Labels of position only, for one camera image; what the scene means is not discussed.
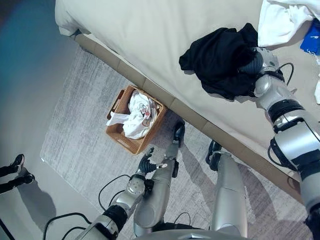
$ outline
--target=wire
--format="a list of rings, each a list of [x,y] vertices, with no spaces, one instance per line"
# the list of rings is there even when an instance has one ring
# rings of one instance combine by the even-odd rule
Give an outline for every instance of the wire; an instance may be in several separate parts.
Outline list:
[[[187,215],[189,216],[189,224],[188,224],[188,225],[190,226],[190,224],[191,224],[191,217],[190,217],[190,214],[189,214],[188,212],[186,212],[186,211],[180,213],[180,215],[174,220],[173,224],[176,224],[177,220],[180,218],[180,216],[181,216],[182,214],[187,214]]]
[[[276,162],[275,160],[272,159],[271,154],[270,154],[270,150],[271,150],[271,145],[268,147],[268,157],[271,160],[271,162],[273,162],[275,165],[278,165],[280,167],[285,167],[281,163],[278,163],[278,162]]]
[[[114,178],[113,180],[111,180],[110,182],[108,182],[106,185],[104,185],[104,187],[100,190],[99,195],[98,195],[98,201],[99,201],[100,207],[101,207],[104,211],[105,211],[106,209],[105,209],[105,207],[102,205],[101,200],[100,200],[102,191],[103,191],[109,184],[111,184],[113,181],[115,181],[115,180],[117,180],[117,179],[119,179],[119,178],[121,178],[121,177],[124,177],[124,176],[130,178],[130,176],[127,175],[127,174],[120,175],[120,176]]]
[[[42,240],[46,240],[48,226],[49,226],[49,224],[50,224],[51,222],[53,222],[54,220],[57,220],[57,219],[62,219],[62,218],[69,217],[69,216],[74,216],[74,215],[78,215],[78,216],[82,217],[88,224],[92,224],[92,222],[90,222],[90,221],[88,220],[88,218],[87,218],[85,215],[83,215],[82,213],[80,213],[80,212],[71,212],[71,213],[67,213],[67,214],[61,215],[61,216],[55,216],[55,217],[51,218],[51,219],[45,224]]]
[[[82,227],[82,226],[75,226],[75,227],[71,228],[69,231],[67,231],[61,240],[65,240],[66,237],[67,237],[67,235],[68,235],[70,232],[72,232],[73,230],[76,230],[76,229],[85,230],[86,228],[85,228],[85,227]]]
[[[121,190],[121,191],[118,191],[115,195],[113,195],[113,197],[111,198],[111,201],[109,202],[109,205],[108,207],[111,205],[112,201],[115,199],[115,197],[120,194],[120,193],[123,193],[125,190]]]
[[[282,69],[282,68],[283,68],[284,66],[286,66],[286,65],[290,65],[290,66],[291,66],[291,73],[290,73],[290,76],[289,76],[288,81],[286,82],[286,85],[288,86],[289,83],[290,83],[290,81],[291,81],[292,75],[294,74],[294,71],[295,71],[295,66],[294,66],[294,64],[293,64],[292,62],[287,62],[287,63],[281,65],[281,66],[276,70],[276,72],[278,72],[280,69]]]

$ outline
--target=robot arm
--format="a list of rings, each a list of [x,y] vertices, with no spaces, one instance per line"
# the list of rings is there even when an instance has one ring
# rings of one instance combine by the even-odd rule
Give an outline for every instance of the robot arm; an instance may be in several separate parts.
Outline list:
[[[149,193],[153,188],[154,182],[146,179],[146,174],[166,167],[165,164],[149,163],[150,160],[148,158],[151,157],[153,150],[151,148],[143,156],[138,169],[131,176],[124,192],[76,240],[115,240],[118,237],[143,195]]]
[[[300,175],[301,197],[309,214],[306,224],[316,238],[320,229],[320,124],[288,90],[278,72],[277,57],[266,50],[260,50],[260,54],[263,64],[255,96],[257,107],[267,112],[273,125],[275,135],[269,150],[283,167]]]

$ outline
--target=wicker basket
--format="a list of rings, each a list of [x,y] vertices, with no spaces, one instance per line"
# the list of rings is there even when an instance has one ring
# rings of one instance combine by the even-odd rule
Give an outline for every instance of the wicker basket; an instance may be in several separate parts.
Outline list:
[[[143,150],[145,150],[149,142],[155,136],[157,130],[160,128],[162,124],[165,113],[167,111],[167,107],[164,106],[161,102],[159,102],[154,97],[144,92],[143,90],[135,86],[129,85],[126,89],[122,89],[118,94],[117,98],[113,103],[112,108],[110,109],[106,117],[108,120],[111,118],[111,112],[118,113],[118,114],[130,114],[128,103],[130,102],[130,98],[134,90],[137,90],[140,93],[146,95],[148,98],[154,100],[159,106],[157,110],[157,117],[151,129],[148,131],[148,133],[144,137],[140,139],[131,139],[131,138],[125,137],[123,124],[114,124],[106,128],[106,134],[108,134],[114,141],[116,141],[122,147],[127,149],[130,153],[136,155],[141,153]]]

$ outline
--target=carpet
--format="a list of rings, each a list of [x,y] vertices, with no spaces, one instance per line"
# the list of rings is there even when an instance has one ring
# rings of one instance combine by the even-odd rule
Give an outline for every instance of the carpet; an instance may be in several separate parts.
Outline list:
[[[100,189],[113,178],[133,174],[143,153],[131,155],[105,133],[106,115],[119,91],[131,84],[126,78],[92,54],[76,51],[73,64],[56,104],[41,150],[41,158],[97,209]],[[152,161],[161,161],[180,119],[172,111],[150,143],[155,147]],[[179,173],[172,180],[170,200],[164,216],[173,222],[189,212],[191,225],[208,229],[215,201],[217,173],[205,162],[211,139],[186,123],[184,144],[179,150]],[[246,190],[248,237],[253,239],[308,239],[310,231],[303,221],[303,205],[265,177],[236,158]],[[111,197],[124,189],[121,178],[102,193],[108,205]],[[188,224],[183,215],[180,223]],[[134,238],[133,217],[119,239]]]

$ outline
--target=mattress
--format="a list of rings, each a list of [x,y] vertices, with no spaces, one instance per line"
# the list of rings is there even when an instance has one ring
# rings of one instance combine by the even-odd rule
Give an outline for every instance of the mattress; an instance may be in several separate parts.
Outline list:
[[[179,65],[179,57],[193,41],[218,28],[239,30],[251,23],[257,29],[261,5],[262,0],[56,0],[55,20],[61,34],[70,36],[78,29],[88,33],[189,108],[268,159],[274,133],[265,111],[248,97],[228,101],[208,94],[197,76],[185,74]],[[304,24],[288,44],[273,51],[280,64],[294,64],[289,88],[297,88],[300,103],[320,119],[314,98],[319,67],[311,54],[300,49],[308,27]],[[290,67],[283,72],[288,79]],[[299,180],[289,169],[278,168]]]

